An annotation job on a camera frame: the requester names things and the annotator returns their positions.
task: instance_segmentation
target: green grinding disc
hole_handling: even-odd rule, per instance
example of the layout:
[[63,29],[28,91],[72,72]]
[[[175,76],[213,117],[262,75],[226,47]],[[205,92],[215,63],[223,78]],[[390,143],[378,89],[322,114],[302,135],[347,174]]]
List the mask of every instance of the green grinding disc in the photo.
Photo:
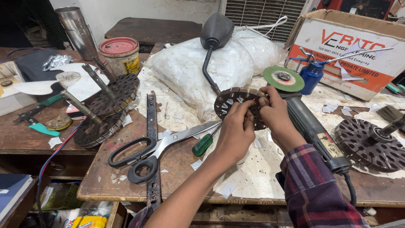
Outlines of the green grinding disc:
[[300,91],[305,85],[299,74],[285,67],[267,67],[263,71],[263,77],[270,85],[287,92]]

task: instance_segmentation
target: screwdriver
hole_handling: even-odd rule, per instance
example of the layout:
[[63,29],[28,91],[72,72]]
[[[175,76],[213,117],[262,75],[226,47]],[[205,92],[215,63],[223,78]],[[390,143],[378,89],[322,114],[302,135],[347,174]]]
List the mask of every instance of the screwdriver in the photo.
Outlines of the screwdriver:
[[212,144],[214,141],[213,136],[217,131],[221,128],[222,122],[218,125],[218,127],[215,128],[215,130],[212,132],[212,134],[206,134],[193,148],[191,151],[193,154],[197,157],[201,157],[201,155],[208,149],[208,147]]

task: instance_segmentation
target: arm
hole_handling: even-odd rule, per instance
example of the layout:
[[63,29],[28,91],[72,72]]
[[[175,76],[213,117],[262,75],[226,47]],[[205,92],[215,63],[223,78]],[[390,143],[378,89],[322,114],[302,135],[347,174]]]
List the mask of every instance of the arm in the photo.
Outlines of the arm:
[[282,100],[273,86],[261,88],[260,116],[270,128],[274,142],[285,153],[281,172],[288,213],[294,227],[368,227],[359,212],[345,201],[333,174],[315,148],[306,144],[294,128]]
[[254,101],[232,105],[221,127],[215,150],[203,164],[177,188],[152,214],[146,228],[188,228],[218,179],[241,160],[255,139],[253,115],[248,110]]

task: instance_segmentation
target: blue notebook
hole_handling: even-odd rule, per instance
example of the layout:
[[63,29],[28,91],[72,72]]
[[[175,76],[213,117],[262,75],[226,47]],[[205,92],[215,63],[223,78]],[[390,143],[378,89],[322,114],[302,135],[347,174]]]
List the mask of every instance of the blue notebook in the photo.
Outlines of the blue notebook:
[[0,223],[32,182],[31,175],[0,174]]

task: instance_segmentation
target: wire cutter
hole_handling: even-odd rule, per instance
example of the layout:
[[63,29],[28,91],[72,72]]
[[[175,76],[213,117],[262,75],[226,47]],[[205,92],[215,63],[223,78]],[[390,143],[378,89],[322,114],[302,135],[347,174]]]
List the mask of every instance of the wire cutter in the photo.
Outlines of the wire cutter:
[[22,121],[26,121],[27,123],[29,123],[29,128],[34,129],[36,131],[39,131],[41,133],[53,136],[53,137],[59,137],[61,134],[57,131],[50,131],[47,129],[47,127],[45,127],[42,123],[39,123],[38,120],[36,120],[33,116],[36,115],[37,113],[39,113],[40,111],[42,111],[42,109],[46,108],[47,106],[49,106],[50,104],[52,104],[53,102],[61,99],[62,96],[60,94],[55,95],[53,97],[50,97],[42,102],[38,103],[38,106],[34,109],[31,109],[28,112],[24,112],[24,113],[19,113],[18,114],[18,118],[16,120],[13,120],[13,122],[17,123],[17,122],[22,122]]
[[[166,149],[166,147],[168,147],[173,143],[180,142],[194,135],[200,134],[215,126],[218,126],[218,124],[220,124],[221,122],[222,122],[221,120],[217,120],[208,123],[203,123],[201,125],[189,128],[187,130],[163,137],[162,140],[158,142],[156,142],[156,140],[151,137],[137,138],[135,140],[132,140],[131,142],[124,144],[123,146],[112,152],[110,157],[108,158],[108,164],[113,168],[119,168],[125,165],[130,165],[137,161],[137,163],[134,166],[132,166],[128,171],[128,180],[135,184],[148,181],[155,175],[156,170],[158,169],[158,159],[162,154],[162,152]],[[147,142],[148,146],[145,149],[135,153],[134,155],[126,157],[121,161],[113,162],[114,157],[117,156],[120,152],[142,141]],[[136,171],[144,166],[148,167],[150,172],[146,176],[138,175]]]

